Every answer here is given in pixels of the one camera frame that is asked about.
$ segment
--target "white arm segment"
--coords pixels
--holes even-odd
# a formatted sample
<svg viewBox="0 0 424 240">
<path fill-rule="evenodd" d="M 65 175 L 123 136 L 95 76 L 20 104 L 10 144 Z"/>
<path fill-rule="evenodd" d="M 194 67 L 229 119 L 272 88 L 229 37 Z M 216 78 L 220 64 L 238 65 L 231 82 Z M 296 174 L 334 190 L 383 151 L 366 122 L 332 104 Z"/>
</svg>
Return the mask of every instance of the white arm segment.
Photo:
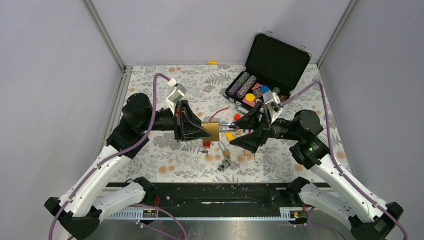
<svg viewBox="0 0 424 240">
<path fill-rule="evenodd" d="M 141 202 L 145 197 L 145 194 L 146 192 L 140 184 L 132 182 L 118 191 L 96 198 L 93 206 L 97 210 L 101 210 L 101 214 L 98 219 L 102 222 L 105 218 L 117 211 L 132 204 Z"/>
<path fill-rule="evenodd" d="M 340 196 L 352 207 L 354 213 L 363 223 L 373 223 L 374 216 L 381 217 L 383 212 L 374 207 L 365 197 L 363 197 L 346 179 L 339 174 L 339 171 L 333 165 L 329 154 L 325 155 L 321 160 L 321 164 L 314 165 L 310 170 L 327 182 Z M 352 174 L 349 173 L 341 164 L 336 160 L 337 164 L 359 188 L 364 191 L 370 198 L 376 201 L 381 207 L 386 208 L 386 201 L 376 196 L 361 182 L 359 182 Z"/>
<path fill-rule="evenodd" d="M 94 163 L 88 168 L 88 170 L 82 175 L 82 177 L 75 183 L 75 185 L 63 194 L 60 199 L 60 206 L 69 199 L 69 196 L 77 187 L 77 185 L 83 180 L 83 178 L 101 162 L 103 159 L 109 157 L 118 151 L 111 145 L 104 146 L 94 161 Z M 78 190 L 72 201 L 65 207 L 66 212 L 73 212 L 73 217 L 85 217 L 90 211 L 93 202 L 99 195 L 99 193 L 109 183 L 114 174 L 122 168 L 130 160 L 129 157 L 124 155 L 116 156 L 107 161 L 100 169 L 97 169 L 84 183 L 84 185 Z"/>
<path fill-rule="evenodd" d="M 340 197 L 333 196 L 312 183 L 302 187 L 299 197 L 303 203 L 315 206 L 317 209 L 337 219 L 348 229 L 352 228 L 348 218 L 355 216 L 355 212 Z"/>
</svg>

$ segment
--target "red wire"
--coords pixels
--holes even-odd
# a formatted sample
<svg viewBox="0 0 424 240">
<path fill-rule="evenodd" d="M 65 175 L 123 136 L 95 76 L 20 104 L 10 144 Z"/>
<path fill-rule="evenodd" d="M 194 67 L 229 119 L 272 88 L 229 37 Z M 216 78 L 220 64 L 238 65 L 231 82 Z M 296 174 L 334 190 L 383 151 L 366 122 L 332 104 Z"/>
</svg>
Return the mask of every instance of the red wire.
<svg viewBox="0 0 424 240">
<path fill-rule="evenodd" d="M 221 110 L 219 110 L 219 111 L 217 111 L 217 112 L 215 112 L 211 117 L 210 117 L 210 119 L 209 119 L 209 122 L 215 117 L 215 115 L 217 114 L 217 113 L 219 113 L 219 112 L 222 112 L 222 111 L 224 111 L 224 110 L 227 110 L 227 109 L 229 109 L 230 107 L 226 107 L 226 108 L 223 108 L 223 109 L 221 109 Z"/>
</svg>

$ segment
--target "case lid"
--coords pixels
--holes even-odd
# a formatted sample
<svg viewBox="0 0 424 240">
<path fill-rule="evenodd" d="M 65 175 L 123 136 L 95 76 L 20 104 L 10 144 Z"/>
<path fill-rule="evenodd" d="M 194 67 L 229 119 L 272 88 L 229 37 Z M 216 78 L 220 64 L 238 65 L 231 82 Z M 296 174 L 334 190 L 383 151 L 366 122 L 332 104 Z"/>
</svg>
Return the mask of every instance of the case lid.
<svg viewBox="0 0 424 240">
<path fill-rule="evenodd" d="M 293 90 L 305 71 L 311 54 L 271 36 L 258 33 L 246 60 L 246 69 L 268 81 Z"/>
</svg>

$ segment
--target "yellow poker chip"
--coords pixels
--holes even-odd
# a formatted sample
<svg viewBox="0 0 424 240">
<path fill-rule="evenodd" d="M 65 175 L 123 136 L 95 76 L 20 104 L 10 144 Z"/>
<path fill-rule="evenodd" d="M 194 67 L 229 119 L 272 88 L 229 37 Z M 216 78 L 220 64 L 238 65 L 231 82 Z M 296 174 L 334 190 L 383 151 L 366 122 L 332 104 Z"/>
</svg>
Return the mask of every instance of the yellow poker chip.
<svg viewBox="0 0 424 240">
<path fill-rule="evenodd" d="M 255 95 L 253 95 L 252 93 L 248 93 L 246 94 L 245 98 L 248 102 L 253 102 L 255 100 Z"/>
</svg>

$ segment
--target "floral tablecloth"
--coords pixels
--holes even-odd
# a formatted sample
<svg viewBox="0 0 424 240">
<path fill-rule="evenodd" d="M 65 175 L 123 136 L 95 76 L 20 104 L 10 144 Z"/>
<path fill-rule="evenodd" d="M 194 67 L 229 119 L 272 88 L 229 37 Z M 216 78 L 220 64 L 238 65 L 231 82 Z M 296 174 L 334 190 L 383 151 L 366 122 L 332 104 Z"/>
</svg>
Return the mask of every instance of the floral tablecloth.
<svg viewBox="0 0 424 240">
<path fill-rule="evenodd" d="M 213 119 L 230 123 L 236 113 L 235 105 L 224 98 L 222 93 L 243 69 L 243 65 L 134 66 L 125 101 L 134 93 L 145 93 L 152 101 L 153 76 L 156 73 L 163 73 L 185 86 L 187 93 L 184 98 L 202 121 L 209 121 L 216 111 L 230 106 Z M 299 92 L 314 80 L 321 80 L 320 72 L 315 64 L 309 64 L 293 93 Z M 169 91 L 166 81 L 159 78 L 157 109 L 167 108 L 165 97 Z M 321 124 L 326 127 L 323 102 L 317 85 L 284 106 L 284 112 L 280 117 L 290 120 L 301 109 L 315 111 L 320 117 Z M 329 116 L 335 155 L 350 171 L 330 108 Z M 323 182 L 291 157 L 289 147 L 296 143 L 292 140 L 269 138 L 256 154 L 245 156 L 242 148 L 230 145 L 225 135 L 221 133 L 221 141 L 231 152 L 231 165 L 225 171 L 218 171 L 224 156 L 217 142 L 212 142 L 206 155 L 198 152 L 202 149 L 202 140 L 176 142 L 171 131 L 152 131 L 148 137 L 150 141 L 133 160 L 118 171 L 112 182 L 123 182 L 141 176 L 151 182 L 291 182 L 299 176 L 311 182 Z M 325 130 L 318 137 L 327 143 Z"/>
</svg>

